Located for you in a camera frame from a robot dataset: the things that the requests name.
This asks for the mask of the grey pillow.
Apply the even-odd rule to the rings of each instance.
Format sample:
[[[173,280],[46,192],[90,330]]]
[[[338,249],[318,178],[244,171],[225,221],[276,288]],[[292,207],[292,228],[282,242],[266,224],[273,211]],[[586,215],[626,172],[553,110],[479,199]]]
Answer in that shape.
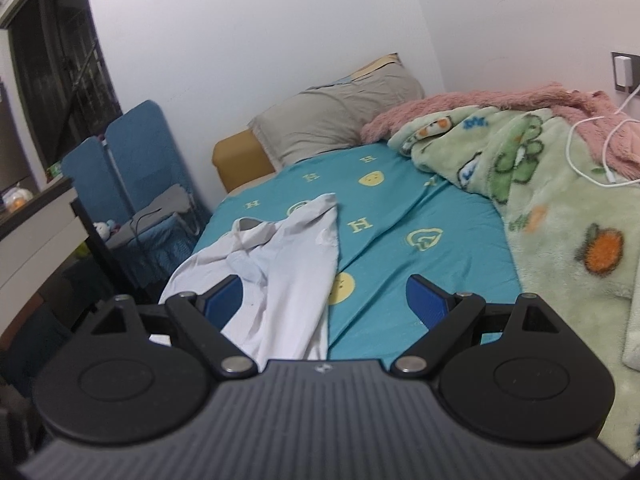
[[[351,81],[309,88],[269,107],[248,124],[275,170],[362,144],[360,131],[397,105],[422,99],[420,82],[399,63]]]

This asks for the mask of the blue covered chair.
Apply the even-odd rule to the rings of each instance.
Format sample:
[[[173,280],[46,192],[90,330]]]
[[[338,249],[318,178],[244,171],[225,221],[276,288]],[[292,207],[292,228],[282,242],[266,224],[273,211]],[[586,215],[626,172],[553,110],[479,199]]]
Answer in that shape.
[[[180,184],[193,209],[173,214],[131,242],[110,249],[134,286],[166,282],[202,235],[210,212],[195,192],[160,106],[146,100],[111,122],[104,138],[90,138],[62,159],[81,205],[98,226],[120,227],[157,195]]]

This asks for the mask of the dark wall socket panel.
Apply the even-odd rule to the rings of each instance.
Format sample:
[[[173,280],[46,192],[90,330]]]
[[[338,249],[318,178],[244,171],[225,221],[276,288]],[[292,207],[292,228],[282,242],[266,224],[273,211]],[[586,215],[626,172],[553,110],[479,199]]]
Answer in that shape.
[[[631,94],[639,85],[640,55],[612,52],[611,58],[615,90]]]

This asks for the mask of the dark window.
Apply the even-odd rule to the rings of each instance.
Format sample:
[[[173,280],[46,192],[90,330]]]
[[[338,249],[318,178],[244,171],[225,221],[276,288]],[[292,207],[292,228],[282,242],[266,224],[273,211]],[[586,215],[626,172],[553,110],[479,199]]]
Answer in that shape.
[[[89,0],[22,0],[10,50],[30,136],[46,168],[122,116]]]

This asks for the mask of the mustard yellow headboard cushion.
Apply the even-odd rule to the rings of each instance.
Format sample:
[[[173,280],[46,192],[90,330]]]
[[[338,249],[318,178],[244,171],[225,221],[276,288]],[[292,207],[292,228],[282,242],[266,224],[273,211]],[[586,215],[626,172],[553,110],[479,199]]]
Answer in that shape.
[[[229,194],[247,183],[276,173],[262,144],[250,129],[218,141],[213,149],[212,164]]]

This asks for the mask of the white charger plug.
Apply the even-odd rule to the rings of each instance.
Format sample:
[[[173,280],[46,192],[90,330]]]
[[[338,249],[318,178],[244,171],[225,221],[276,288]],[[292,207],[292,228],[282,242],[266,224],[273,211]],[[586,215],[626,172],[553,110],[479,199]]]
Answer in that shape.
[[[616,87],[629,89],[634,84],[632,58],[628,55],[614,55],[613,66]]]

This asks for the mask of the white shirt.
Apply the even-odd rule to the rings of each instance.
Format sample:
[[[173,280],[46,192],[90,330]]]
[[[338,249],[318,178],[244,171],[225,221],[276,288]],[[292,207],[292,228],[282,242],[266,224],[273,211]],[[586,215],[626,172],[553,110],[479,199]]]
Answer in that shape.
[[[178,266],[160,300],[202,294],[234,274],[243,300],[224,336],[260,368],[270,360],[324,360],[337,259],[337,199],[322,194],[277,222],[235,220],[229,232]]]

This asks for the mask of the green cartoon fleece blanket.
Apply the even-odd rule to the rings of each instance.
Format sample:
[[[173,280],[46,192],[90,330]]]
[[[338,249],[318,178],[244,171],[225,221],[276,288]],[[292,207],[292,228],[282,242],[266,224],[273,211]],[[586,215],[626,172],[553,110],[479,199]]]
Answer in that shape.
[[[416,168],[485,196],[518,278],[614,377],[601,439],[639,454],[639,189],[605,185],[589,148],[548,108],[464,106],[413,119],[388,141]]]

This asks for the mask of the grey folded cloth on chair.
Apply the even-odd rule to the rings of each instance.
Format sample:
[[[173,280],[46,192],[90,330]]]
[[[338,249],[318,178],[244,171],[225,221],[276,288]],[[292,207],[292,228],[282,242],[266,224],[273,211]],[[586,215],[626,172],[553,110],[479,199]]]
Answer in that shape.
[[[171,185],[125,222],[106,242],[106,247],[115,249],[127,245],[137,235],[157,226],[173,214],[187,214],[192,209],[191,195],[180,184]]]

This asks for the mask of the teal patterned bed sheet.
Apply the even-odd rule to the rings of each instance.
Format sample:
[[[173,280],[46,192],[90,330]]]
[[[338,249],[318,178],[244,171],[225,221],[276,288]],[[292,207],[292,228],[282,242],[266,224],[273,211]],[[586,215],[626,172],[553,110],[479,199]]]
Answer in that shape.
[[[425,333],[406,284],[420,274],[446,292],[502,304],[521,291],[503,223],[485,197],[417,170],[384,143],[326,153],[227,197],[196,247],[234,220],[279,221],[321,194],[338,203],[338,282],[329,307],[329,357],[390,363]]]

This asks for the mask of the pink fluffy blanket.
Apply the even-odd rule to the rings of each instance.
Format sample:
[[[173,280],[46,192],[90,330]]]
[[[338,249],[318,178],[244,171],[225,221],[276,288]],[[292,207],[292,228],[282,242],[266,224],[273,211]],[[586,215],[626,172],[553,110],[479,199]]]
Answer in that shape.
[[[367,122],[360,130],[360,141],[371,144],[388,139],[413,119],[470,105],[519,112],[548,108],[577,127],[594,160],[605,160],[628,180],[639,177],[639,125],[619,112],[605,92],[568,90],[558,82],[520,91],[446,92],[405,102]]]

